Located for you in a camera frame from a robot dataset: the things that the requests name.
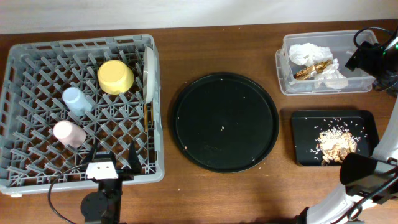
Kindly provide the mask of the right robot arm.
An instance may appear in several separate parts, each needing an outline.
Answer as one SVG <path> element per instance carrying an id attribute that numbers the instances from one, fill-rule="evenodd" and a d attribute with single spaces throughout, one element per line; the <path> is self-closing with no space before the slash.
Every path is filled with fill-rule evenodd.
<path id="1" fill-rule="evenodd" d="M 375 77 L 373 88 L 397 95 L 397 31 L 383 44 L 355 43 L 346 63 Z M 340 168 L 340 184 L 320 203 L 305 208 L 294 223 L 356 222 L 361 212 L 388 200 L 397 200 L 397 109 L 372 155 L 348 154 Z"/>

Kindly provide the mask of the yellow bowl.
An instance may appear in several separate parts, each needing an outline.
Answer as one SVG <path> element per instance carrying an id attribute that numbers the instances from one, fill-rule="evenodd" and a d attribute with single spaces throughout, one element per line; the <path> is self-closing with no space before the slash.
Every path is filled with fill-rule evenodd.
<path id="1" fill-rule="evenodd" d="M 128 91 L 134 83 L 133 71 L 122 61 L 109 60 L 99 67 L 99 86 L 107 94 L 118 95 Z"/>

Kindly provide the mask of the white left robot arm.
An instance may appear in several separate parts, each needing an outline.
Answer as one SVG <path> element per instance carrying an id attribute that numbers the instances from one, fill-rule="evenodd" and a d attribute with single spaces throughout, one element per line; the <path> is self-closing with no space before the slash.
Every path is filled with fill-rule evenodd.
<path id="1" fill-rule="evenodd" d="M 119 223 L 123 181 L 132 180 L 142 170 L 135 144 L 129 145 L 128 168 L 116 168 L 116 156 L 112 152 L 99 152 L 93 146 L 83 159 L 86 177 L 98 184 L 98 190 L 88 194 L 81 202 L 80 210 L 85 223 Z"/>

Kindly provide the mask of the white napkin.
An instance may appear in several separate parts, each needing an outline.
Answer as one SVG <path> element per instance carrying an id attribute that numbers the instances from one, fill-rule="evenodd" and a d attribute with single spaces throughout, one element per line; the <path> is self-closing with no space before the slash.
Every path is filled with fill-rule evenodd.
<path id="1" fill-rule="evenodd" d="M 338 59 L 333 59 L 332 63 L 327 65 L 321 73 L 315 75 L 315 80 L 317 81 L 314 84 L 315 88 L 320 88 L 322 85 L 334 90 L 346 88 L 349 82 L 346 80 L 346 77 L 340 73 L 338 68 Z"/>
<path id="2" fill-rule="evenodd" d="M 333 60 L 333 54 L 329 47 L 321 47 L 315 44 L 295 44 L 289 49 L 289 59 L 296 65 L 306 67 L 327 60 Z"/>

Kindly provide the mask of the light blue plastic cup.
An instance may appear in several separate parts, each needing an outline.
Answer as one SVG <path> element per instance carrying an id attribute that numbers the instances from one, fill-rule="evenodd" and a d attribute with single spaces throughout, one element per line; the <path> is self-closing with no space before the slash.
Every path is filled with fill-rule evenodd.
<path id="1" fill-rule="evenodd" d="M 62 100 L 76 116 L 84 116 L 86 111 L 93 109 L 93 105 L 85 98 L 85 94 L 76 87 L 67 88 L 62 94 Z"/>

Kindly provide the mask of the pink plastic cup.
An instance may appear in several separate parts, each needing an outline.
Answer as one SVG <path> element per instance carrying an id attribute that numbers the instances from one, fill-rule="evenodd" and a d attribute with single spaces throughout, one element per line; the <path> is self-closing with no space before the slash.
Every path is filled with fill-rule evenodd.
<path id="1" fill-rule="evenodd" d="M 53 127 L 53 135 L 65 146 L 78 148 L 86 140 L 86 132 L 70 121 L 59 121 Z"/>

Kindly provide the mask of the gold coffee sachet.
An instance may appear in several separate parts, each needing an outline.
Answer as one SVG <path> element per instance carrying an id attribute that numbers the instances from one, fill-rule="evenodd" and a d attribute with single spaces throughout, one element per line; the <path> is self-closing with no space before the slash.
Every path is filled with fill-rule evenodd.
<path id="1" fill-rule="evenodd" d="M 332 64 L 332 60 L 327 60 L 325 62 L 316 63 L 314 65 L 311 65 L 311 66 L 297 72 L 294 75 L 294 78 L 296 80 L 307 80 L 309 78 L 312 78 L 316 74 L 322 73 L 324 71 L 324 69 L 326 69 L 327 66 L 329 66 L 331 64 Z"/>

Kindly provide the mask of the food scraps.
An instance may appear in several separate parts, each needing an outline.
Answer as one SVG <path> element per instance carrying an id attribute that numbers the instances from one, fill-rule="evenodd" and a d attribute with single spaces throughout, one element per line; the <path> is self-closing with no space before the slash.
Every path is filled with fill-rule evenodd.
<path id="1" fill-rule="evenodd" d="M 351 153 L 363 152 L 366 148 L 365 127 L 353 118 L 321 118 L 320 124 L 314 124 L 315 137 L 308 151 L 321 166 L 342 164 Z"/>

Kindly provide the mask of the wooden chopstick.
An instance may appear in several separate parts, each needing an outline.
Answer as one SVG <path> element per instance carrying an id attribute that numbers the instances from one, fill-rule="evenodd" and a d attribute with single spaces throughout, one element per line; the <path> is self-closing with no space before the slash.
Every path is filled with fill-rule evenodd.
<path id="1" fill-rule="evenodd" d="M 155 128 L 155 119 L 154 119 L 154 102 L 152 101 L 150 104 L 150 113 L 151 113 L 151 127 Z"/>
<path id="2" fill-rule="evenodd" d="M 148 132 L 148 110 L 147 110 L 147 104 L 144 104 L 144 131 Z"/>

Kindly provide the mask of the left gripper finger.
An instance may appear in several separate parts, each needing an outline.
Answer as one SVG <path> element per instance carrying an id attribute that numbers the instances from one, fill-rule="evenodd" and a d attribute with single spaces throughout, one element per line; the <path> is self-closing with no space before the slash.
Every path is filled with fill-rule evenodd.
<path id="1" fill-rule="evenodd" d="M 81 161 L 81 164 L 90 163 L 96 154 L 96 150 L 97 150 L 97 145 L 94 144 L 89 153 L 86 155 L 86 157 Z"/>
<path id="2" fill-rule="evenodd" d="M 135 143 L 132 140 L 130 145 L 129 145 L 129 155 L 127 159 L 131 170 L 133 171 L 134 174 L 140 174 L 142 170 L 141 162 L 138 158 L 137 151 L 135 148 Z"/>

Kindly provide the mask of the white plate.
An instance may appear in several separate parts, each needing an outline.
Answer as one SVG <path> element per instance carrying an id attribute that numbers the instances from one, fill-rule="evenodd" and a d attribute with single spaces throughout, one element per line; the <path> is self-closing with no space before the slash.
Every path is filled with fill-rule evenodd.
<path id="1" fill-rule="evenodd" d="M 143 94 L 145 104 L 152 102 L 155 93 L 155 73 L 156 73 L 156 57 L 151 47 L 146 46 L 144 51 L 144 68 L 143 68 Z"/>

